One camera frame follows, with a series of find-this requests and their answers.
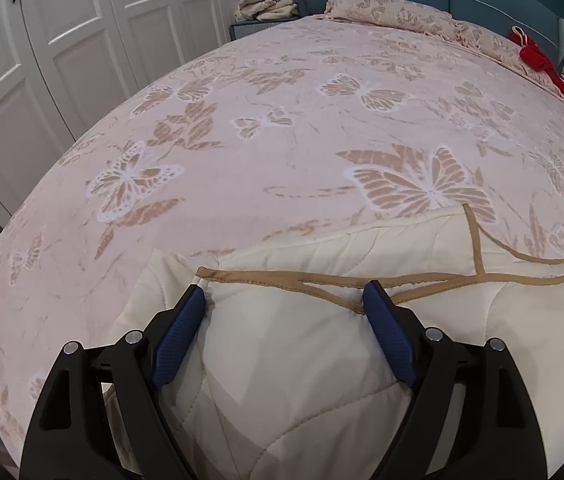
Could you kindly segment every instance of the red bag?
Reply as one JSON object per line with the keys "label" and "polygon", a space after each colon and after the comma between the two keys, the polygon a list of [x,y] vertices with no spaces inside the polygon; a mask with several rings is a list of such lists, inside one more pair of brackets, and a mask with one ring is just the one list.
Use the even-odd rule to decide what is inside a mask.
{"label": "red bag", "polygon": [[520,58],[522,61],[537,72],[540,70],[546,72],[551,81],[555,83],[555,86],[564,94],[563,79],[559,76],[557,70],[555,70],[550,58],[542,52],[533,38],[527,36],[526,33],[516,25],[511,29],[508,37],[522,47],[520,50]]}

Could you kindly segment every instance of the metal screw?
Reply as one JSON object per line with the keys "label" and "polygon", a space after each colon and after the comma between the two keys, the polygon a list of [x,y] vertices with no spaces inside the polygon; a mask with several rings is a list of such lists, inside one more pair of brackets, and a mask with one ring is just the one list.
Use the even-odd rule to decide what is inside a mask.
{"label": "metal screw", "polygon": [[139,330],[131,330],[131,332],[124,336],[124,340],[130,345],[133,345],[142,340],[142,332]]}
{"label": "metal screw", "polygon": [[501,352],[506,348],[506,344],[500,338],[494,337],[489,341],[489,345],[492,349]]}
{"label": "metal screw", "polygon": [[73,352],[77,351],[80,346],[75,341],[69,341],[66,345],[64,345],[64,353],[67,355],[71,355]]}
{"label": "metal screw", "polygon": [[426,338],[430,339],[431,341],[441,341],[444,337],[444,332],[434,327],[427,328],[426,332],[424,333],[426,334]]}

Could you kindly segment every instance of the butterfly print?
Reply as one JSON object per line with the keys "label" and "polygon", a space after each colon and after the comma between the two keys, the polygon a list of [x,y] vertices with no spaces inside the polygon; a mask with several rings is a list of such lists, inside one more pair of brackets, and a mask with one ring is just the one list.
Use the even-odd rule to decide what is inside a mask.
{"label": "butterfly print", "polygon": [[31,245],[23,251],[17,251],[11,256],[11,285],[15,285],[22,269],[31,270],[33,266],[40,260],[42,251],[43,234],[37,234]]}
{"label": "butterfly print", "polygon": [[359,164],[346,170],[345,176],[357,184],[376,211],[411,216],[468,203],[482,221],[496,221],[482,186],[469,180],[449,148],[440,147],[429,155],[408,146],[393,147],[397,155],[359,150],[337,153]]}
{"label": "butterfly print", "polygon": [[131,112],[131,117],[136,117],[142,112],[150,110],[172,95],[173,89],[170,86],[151,86],[144,97],[144,102]]}
{"label": "butterfly print", "polygon": [[110,222],[123,217],[138,200],[184,173],[184,168],[178,164],[151,166],[150,161],[142,161],[144,147],[143,141],[134,143],[87,186],[87,198],[106,196],[98,210],[98,221]]}
{"label": "butterfly print", "polygon": [[238,128],[238,137],[243,140],[257,136],[266,126],[293,126],[292,118],[286,116],[284,107],[281,106],[273,108],[265,117],[258,119],[238,118],[232,120],[231,123]]}
{"label": "butterfly print", "polygon": [[378,112],[392,111],[407,97],[399,90],[366,88],[347,74],[337,74],[328,83],[319,87],[318,92],[326,96],[358,95],[367,110]]}

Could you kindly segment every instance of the bedspread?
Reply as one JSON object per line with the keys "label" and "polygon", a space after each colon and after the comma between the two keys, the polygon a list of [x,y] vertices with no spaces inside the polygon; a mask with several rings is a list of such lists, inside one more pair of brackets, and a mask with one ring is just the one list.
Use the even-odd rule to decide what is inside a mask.
{"label": "bedspread", "polygon": [[459,203],[564,256],[564,100],[459,44],[315,18],[179,67],[93,126],[0,235],[6,447],[19,462],[62,345],[104,342],[153,248],[217,256]]}

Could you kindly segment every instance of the leaf pattern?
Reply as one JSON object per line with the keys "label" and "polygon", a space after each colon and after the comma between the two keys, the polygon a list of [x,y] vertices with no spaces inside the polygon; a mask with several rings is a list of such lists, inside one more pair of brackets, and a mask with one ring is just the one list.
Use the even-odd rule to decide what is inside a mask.
{"label": "leaf pattern", "polygon": [[173,209],[178,203],[182,202],[183,198],[169,198],[166,200],[160,200],[159,202],[153,202],[148,205],[139,207],[137,209],[131,210],[122,218],[115,220],[107,225],[104,229],[102,236],[100,237],[100,243],[95,252],[94,261],[97,261],[102,257],[107,248],[111,245],[113,238],[115,236],[115,229],[121,227],[134,227],[144,224],[148,224],[159,218],[163,214],[167,213]]}
{"label": "leaf pattern", "polygon": [[[358,185],[371,206],[395,216],[411,216],[439,207],[468,203],[484,222],[496,221],[495,210],[481,187],[468,181],[467,172],[450,150],[440,147],[428,155],[393,145],[397,155],[382,152],[339,152],[338,156],[363,164],[345,176]],[[369,160],[382,161],[371,166]]]}
{"label": "leaf pattern", "polygon": [[250,75],[246,81],[257,86],[256,95],[267,94],[275,90],[281,84],[294,85],[306,74],[307,68],[294,68],[285,72],[264,72]]}
{"label": "leaf pattern", "polygon": [[149,91],[144,97],[144,101],[135,110],[131,112],[131,117],[136,117],[139,114],[150,110],[151,108],[157,106],[165,99],[168,99],[173,95],[173,89],[170,86],[151,86]]}
{"label": "leaf pattern", "polygon": [[177,98],[188,103],[199,103],[211,93],[215,77],[204,77],[189,81],[177,91]]}
{"label": "leaf pattern", "polygon": [[108,225],[102,236],[100,237],[100,244],[98,245],[98,249],[95,251],[95,258],[94,260],[100,259],[100,256],[104,254],[104,251],[107,250],[110,243],[113,241],[113,236],[115,235],[115,231],[112,225]]}
{"label": "leaf pattern", "polygon": [[529,207],[529,219],[530,234],[532,237],[524,235],[524,243],[526,244],[529,254],[532,256],[539,256],[544,253],[546,248],[546,233],[537,218],[532,202]]}
{"label": "leaf pattern", "polygon": [[389,112],[406,98],[399,90],[372,89],[362,86],[357,79],[347,74],[337,74],[326,84],[318,88],[326,96],[358,95],[367,110]]}
{"label": "leaf pattern", "polygon": [[216,108],[217,103],[208,106],[203,101],[188,104],[184,114],[167,116],[170,123],[176,124],[175,128],[171,128],[164,121],[158,122],[153,131],[154,138],[150,139],[147,145],[159,146],[172,142],[173,146],[194,151],[221,148],[222,142],[219,141],[200,142],[213,129],[212,113]]}
{"label": "leaf pattern", "polygon": [[139,207],[115,222],[119,227],[133,227],[144,225],[173,209],[183,198],[169,198]]}
{"label": "leaf pattern", "polygon": [[38,398],[40,398],[40,393],[42,393],[42,388],[44,387],[44,383],[46,379],[42,376],[37,376],[31,379],[28,383],[28,393],[33,399],[33,402],[38,402]]}

